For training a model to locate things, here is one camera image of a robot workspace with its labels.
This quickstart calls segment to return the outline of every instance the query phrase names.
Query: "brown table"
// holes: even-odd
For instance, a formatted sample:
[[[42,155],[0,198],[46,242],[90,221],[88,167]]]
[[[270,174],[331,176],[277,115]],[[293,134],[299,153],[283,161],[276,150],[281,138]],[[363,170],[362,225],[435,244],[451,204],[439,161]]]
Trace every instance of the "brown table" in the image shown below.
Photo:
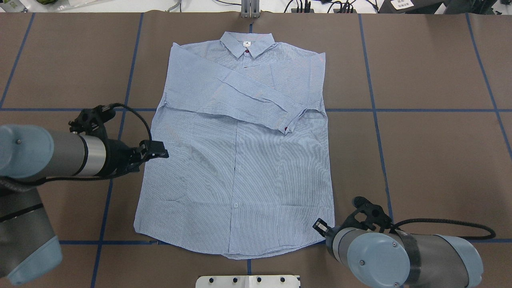
[[[1,13],[0,124],[67,130],[80,109],[125,102],[150,120],[168,53],[249,32],[239,13]],[[327,53],[324,99],[336,220],[362,195],[395,221],[451,218],[490,225],[477,242],[481,287],[512,282],[512,16],[273,14],[254,33]],[[112,138],[135,146],[142,124],[121,113]],[[26,287],[194,287],[201,275],[296,274],[302,287],[364,287],[322,245],[235,261],[163,245],[133,229],[142,173],[51,182],[41,197],[62,264]],[[410,232],[480,235],[438,225]],[[10,287],[6,279],[0,286]]]

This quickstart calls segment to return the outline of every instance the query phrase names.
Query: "white label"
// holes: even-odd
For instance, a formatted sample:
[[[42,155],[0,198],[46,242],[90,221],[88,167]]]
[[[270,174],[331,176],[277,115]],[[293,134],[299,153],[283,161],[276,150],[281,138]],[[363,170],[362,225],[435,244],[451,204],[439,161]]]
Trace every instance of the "white label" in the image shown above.
[[[411,0],[392,0],[391,4],[396,10],[405,9],[414,6]]]

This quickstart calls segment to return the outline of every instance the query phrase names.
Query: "folded sleeve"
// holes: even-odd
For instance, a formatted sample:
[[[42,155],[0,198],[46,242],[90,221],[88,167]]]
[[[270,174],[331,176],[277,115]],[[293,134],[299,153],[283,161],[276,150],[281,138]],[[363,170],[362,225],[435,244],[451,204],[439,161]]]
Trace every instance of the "folded sleeve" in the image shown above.
[[[293,131],[307,107],[248,76],[174,44],[161,105],[225,115],[283,134]]]

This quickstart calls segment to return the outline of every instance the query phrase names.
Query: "white tag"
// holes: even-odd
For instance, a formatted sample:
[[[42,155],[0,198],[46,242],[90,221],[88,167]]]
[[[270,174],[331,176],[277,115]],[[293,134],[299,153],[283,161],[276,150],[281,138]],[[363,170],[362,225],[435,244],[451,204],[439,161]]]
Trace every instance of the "white tag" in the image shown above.
[[[391,4],[396,10],[405,9],[414,6],[411,0],[392,0]]]

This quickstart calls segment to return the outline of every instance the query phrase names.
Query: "shirt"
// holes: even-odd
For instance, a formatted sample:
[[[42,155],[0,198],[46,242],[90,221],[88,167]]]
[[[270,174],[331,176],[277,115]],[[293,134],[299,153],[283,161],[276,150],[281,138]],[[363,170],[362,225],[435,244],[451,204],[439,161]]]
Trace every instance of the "shirt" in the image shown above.
[[[322,241],[312,225],[334,224],[324,72],[324,53],[271,34],[174,43],[151,128],[169,158],[146,163],[135,231],[232,259]]]

